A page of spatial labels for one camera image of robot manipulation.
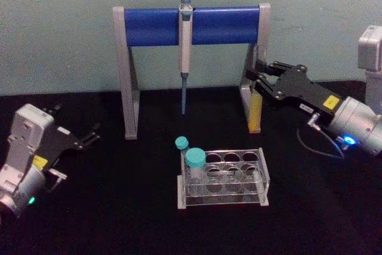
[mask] test tube rack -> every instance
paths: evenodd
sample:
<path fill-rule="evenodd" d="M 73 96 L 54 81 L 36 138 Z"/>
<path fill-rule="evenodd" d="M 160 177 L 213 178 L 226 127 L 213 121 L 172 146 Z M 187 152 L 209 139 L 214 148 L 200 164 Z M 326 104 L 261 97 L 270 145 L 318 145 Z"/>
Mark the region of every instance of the test tube rack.
<path fill-rule="evenodd" d="M 178 209 L 209 204 L 269 205 L 270 179 L 262 148 L 206 152 L 200 179 L 191 178 L 183 153 L 180 158 Z"/>

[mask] teal cap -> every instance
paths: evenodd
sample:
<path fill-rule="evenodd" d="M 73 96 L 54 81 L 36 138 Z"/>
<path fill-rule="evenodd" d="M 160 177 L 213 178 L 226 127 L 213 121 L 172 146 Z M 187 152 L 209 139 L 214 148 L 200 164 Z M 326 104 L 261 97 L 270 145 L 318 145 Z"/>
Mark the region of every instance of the teal cap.
<path fill-rule="evenodd" d="M 205 165 L 205 152 L 200 148 L 191 148 L 186 152 L 186 164 L 189 167 L 202 167 Z"/>
<path fill-rule="evenodd" d="M 187 147 L 189 146 L 189 141 L 186 137 L 177 137 L 177 139 L 175 140 L 175 145 L 179 150 L 187 149 Z"/>

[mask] black tablecloth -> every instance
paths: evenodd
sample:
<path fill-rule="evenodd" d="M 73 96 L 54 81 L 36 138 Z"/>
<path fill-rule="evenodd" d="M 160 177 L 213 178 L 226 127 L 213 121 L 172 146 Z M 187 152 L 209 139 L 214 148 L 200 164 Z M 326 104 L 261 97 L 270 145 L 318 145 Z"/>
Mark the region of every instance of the black tablecloth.
<path fill-rule="evenodd" d="M 363 100 L 365 84 L 324 85 Z M 305 150 L 296 129 L 307 115 L 264 100 L 261 134 L 248 134 L 237 87 L 141 93 L 138 140 L 124 140 L 120 93 L 0 97 L 0 163 L 14 112 L 25 103 L 64 105 L 57 123 L 83 136 L 101 122 L 102 139 L 62 156 L 68 174 L 0 231 L 4 254 L 382 254 L 382 164 L 357 149 L 345 160 Z M 205 150 L 262 147 L 271 178 L 269 206 L 177 209 L 177 136 Z M 302 127 L 306 143 L 335 152 Z"/>

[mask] green led light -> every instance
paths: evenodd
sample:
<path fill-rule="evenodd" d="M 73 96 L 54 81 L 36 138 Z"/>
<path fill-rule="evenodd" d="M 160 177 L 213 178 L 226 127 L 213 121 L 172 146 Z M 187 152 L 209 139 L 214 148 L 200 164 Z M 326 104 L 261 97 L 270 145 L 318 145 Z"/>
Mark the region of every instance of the green led light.
<path fill-rule="evenodd" d="M 32 203 L 34 203 L 35 200 L 36 200 L 36 198 L 35 198 L 34 196 L 32 196 L 32 197 L 29 199 L 28 204 L 32 204 Z"/>

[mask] light blue wall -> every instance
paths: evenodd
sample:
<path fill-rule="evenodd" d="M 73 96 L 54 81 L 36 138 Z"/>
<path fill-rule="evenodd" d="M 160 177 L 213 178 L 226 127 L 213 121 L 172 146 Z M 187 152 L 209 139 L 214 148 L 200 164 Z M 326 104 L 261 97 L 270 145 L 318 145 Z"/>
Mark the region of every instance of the light blue wall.
<path fill-rule="evenodd" d="M 179 0 L 0 0 L 0 94 L 118 90 L 112 6 L 176 7 Z M 268 60 L 306 64 L 313 79 L 363 79 L 357 43 L 382 25 L 380 0 L 193 0 L 205 6 L 269 2 Z M 236 85 L 246 45 L 193 49 L 189 85 Z M 142 89 L 177 88 L 177 48 L 136 48 Z"/>

